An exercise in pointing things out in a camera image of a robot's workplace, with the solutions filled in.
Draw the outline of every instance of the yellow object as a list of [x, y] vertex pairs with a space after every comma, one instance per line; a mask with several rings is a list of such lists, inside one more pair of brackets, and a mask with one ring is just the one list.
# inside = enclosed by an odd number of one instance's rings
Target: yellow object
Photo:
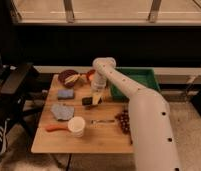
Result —
[[92, 93], [92, 105], [98, 105], [99, 100], [101, 99], [103, 92], [97, 91]]
[[75, 82], [80, 77], [80, 74], [71, 75], [65, 79], [65, 84]]

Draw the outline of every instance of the black chair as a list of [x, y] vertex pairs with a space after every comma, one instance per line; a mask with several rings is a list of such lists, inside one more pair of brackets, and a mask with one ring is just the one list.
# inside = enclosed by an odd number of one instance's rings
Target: black chair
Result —
[[33, 98], [30, 92], [40, 93], [42, 90], [36, 80], [38, 75], [31, 63], [21, 64], [15, 70], [6, 67], [0, 75], [0, 125], [5, 121], [8, 123], [6, 133], [15, 124], [20, 124], [27, 134], [33, 137], [33, 132], [24, 118], [41, 112], [43, 106], [24, 110], [24, 104], [27, 99]]

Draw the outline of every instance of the dark background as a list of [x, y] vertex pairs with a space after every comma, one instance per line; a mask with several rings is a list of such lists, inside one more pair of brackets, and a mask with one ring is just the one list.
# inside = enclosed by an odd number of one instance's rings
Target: dark background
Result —
[[200, 67], [201, 27], [15, 26], [0, 0], [0, 51], [4, 64]]

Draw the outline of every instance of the table leg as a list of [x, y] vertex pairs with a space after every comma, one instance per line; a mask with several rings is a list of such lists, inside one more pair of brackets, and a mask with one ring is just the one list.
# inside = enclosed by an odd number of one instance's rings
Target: table leg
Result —
[[49, 154], [50, 158], [55, 162], [58, 168], [64, 168], [65, 166], [58, 161], [54, 154]]
[[67, 163], [67, 166], [66, 166], [66, 171], [69, 171], [69, 167], [70, 167], [71, 160], [72, 160], [72, 154], [70, 153], [70, 154], [69, 154], [68, 163]]

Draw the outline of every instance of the paper cup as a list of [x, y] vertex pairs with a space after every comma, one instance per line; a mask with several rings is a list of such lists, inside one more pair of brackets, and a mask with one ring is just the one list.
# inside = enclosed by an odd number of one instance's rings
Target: paper cup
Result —
[[82, 137], [84, 134], [84, 129], [86, 126], [86, 122], [84, 118], [80, 116], [75, 116], [68, 122], [68, 129], [75, 137]]

